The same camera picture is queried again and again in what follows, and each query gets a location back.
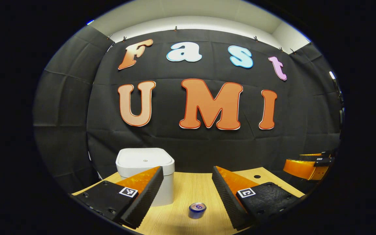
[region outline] orange letter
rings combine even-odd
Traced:
[[[259,128],[262,130],[269,130],[275,126],[274,112],[277,95],[275,92],[270,90],[263,90],[261,94],[264,97],[264,116],[262,117],[262,121],[259,123]]]
[[[137,88],[142,92],[142,111],[139,116],[133,115],[130,108],[130,93],[133,85],[122,85],[118,88],[120,94],[121,118],[129,125],[144,126],[150,121],[152,115],[152,90],[156,83],[152,81],[140,82]]]
[[[153,40],[148,39],[146,41],[127,46],[124,60],[121,65],[119,65],[118,69],[122,70],[136,64],[136,60],[133,59],[134,56],[136,55],[137,58],[141,57],[143,55],[143,52],[145,52],[145,46],[151,46],[152,44]]]
[[[221,111],[221,118],[216,126],[221,130],[237,130],[240,128],[238,121],[239,97],[243,87],[234,82],[226,82],[220,89],[217,97],[213,96],[206,83],[201,79],[185,79],[182,86],[187,91],[185,117],[179,126],[187,129],[197,129],[201,122],[197,120],[197,110],[207,128],[210,128]]]

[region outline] black foam pad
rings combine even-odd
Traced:
[[[224,181],[218,169],[213,167],[213,175],[211,176],[218,195],[220,195],[224,208],[230,218],[231,225],[238,231],[252,225],[252,217],[250,217],[244,208],[237,201],[230,188]]]
[[[284,213],[299,202],[296,196],[272,182],[239,190],[236,196],[260,224]]]
[[[120,216],[138,195],[137,190],[105,180],[73,197],[97,213],[119,223]]]
[[[162,181],[163,167],[159,167],[143,192],[140,193],[140,196],[134,200],[121,216],[121,224],[132,229],[137,229],[140,226],[161,187]]]

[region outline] white lid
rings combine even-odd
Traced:
[[[162,166],[163,175],[175,171],[175,161],[160,148],[121,149],[115,161],[118,174],[131,177],[153,167]]]

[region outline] pink letter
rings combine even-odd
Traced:
[[[281,68],[283,68],[284,66],[282,65],[281,62],[278,61],[278,59],[276,57],[270,57],[268,58],[270,62],[272,62],[273,66],[274,66],[274,69],[275,69],[275,73],[277,74],[277,76],[285,81],[287,80],[287,76],[285,74],[282,73],[282,70]]]

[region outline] white wall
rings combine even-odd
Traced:
[[[115,42],[119,42],[123,40],[124,36],[129,39],[146,33],[173,30],[175,26],[177,26],[178,29],[207,29],[223,31],[239,34],[251,39],[253,39],[254,36],[257,36],[258,40],[261,42],[267,43],[276,48],[281,47],[281,44],[273,35],[263,30],[236,21],[207,16],[176,16],[152,20],[120,30],[114,33],[110,38]]]
[[[296,51],[309,43],[302,33],[285,22],[281,22],[272,35],[288,54],[292,53],[290,49]]]

